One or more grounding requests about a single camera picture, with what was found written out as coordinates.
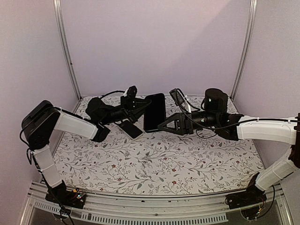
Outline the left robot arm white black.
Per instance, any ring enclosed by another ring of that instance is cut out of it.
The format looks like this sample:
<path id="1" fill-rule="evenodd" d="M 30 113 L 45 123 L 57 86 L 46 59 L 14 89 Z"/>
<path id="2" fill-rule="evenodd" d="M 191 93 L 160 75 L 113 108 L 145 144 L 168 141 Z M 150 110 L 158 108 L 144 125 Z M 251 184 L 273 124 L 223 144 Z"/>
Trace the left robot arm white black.
<path id="1" fill-rule="evenodd" d="M 144 114 L 151 100 L 121 96 L 120 105 L 105 104 L 101 98 L 92 98 L 86 108 L 89 118 L 55 107 L 44 100 L 36 106 L 21 122 L 20 140 L 28 146 L 37 170 L 43 176 L 51 195 L 59 203 L 66 203 L 70 194 L 59 175 L 50 150 L 50 137 L 54 130 L 78 135 L 100 143 L 110 133 L 107 125 L 119 122 L 131 130 L 134 123 Z"/>

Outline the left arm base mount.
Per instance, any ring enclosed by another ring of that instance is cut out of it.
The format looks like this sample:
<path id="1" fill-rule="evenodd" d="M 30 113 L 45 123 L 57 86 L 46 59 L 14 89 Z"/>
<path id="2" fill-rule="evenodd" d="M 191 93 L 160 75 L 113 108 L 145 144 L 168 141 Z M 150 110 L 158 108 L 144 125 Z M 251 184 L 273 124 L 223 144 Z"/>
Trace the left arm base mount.
<path id="1" fill-rule="evenodd" d="M 79 191 L 79 189 L 67 190 L 56 187 L 48 190 L 45 199 L 63 206 L 83 209 L 86 201 L 86 193 Z"/>

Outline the black phone case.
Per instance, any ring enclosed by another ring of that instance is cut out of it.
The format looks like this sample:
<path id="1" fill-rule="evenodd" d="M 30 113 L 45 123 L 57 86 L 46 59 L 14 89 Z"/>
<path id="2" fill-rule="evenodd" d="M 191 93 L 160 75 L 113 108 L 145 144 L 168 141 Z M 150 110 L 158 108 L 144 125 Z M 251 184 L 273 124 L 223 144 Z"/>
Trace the black phone case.
<path id="1" fill-rule="evenodd" d="M 151 103 L 145 108 L 143 129 L 146 133 L 158 131 L 158 125 L 166 119 L 165 95 L 157 93 L 145 97 Z"/>

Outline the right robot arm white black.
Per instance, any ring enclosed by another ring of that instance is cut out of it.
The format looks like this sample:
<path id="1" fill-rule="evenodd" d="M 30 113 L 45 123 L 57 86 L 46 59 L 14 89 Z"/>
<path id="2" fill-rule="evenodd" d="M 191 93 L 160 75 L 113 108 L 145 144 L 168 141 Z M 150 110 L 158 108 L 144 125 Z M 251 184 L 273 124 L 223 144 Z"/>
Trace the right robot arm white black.
<path id="1" fill-rule="evenodd" d="M 253 204 L 273 184 L 300 168 L 300 118 L 273 119 L 250 117 L 227 112 L 228 95 L 220 89 L 205 91 L 201 108 L 194 108 L 178 88 L 170 91 L 180 113 L 175 113 L 158 125 L 160 131 L 178 135 L 193 134 L 199 128 L 232 141 L 266 140 L 287 143 L 290 149 L 275 163 L 255 174 L 243 193 L 242 200 Z"/>

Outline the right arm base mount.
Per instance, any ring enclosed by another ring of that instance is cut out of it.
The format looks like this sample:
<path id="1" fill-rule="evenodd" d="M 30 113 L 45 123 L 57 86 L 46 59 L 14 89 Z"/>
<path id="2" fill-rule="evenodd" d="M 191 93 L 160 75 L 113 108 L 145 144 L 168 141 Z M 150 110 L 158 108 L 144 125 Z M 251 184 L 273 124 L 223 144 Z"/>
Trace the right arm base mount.
<path id="1" fill-rule="evenodd" d="M 236 209 L 252 204 L 262 203 L 266 200 L 267 197 L 264 192 L 256 193 L 254 191 L 242 191 L 234 194 L 228 194 L 225 197 L 225 204 L 229 206 L 229 209 Z"/>

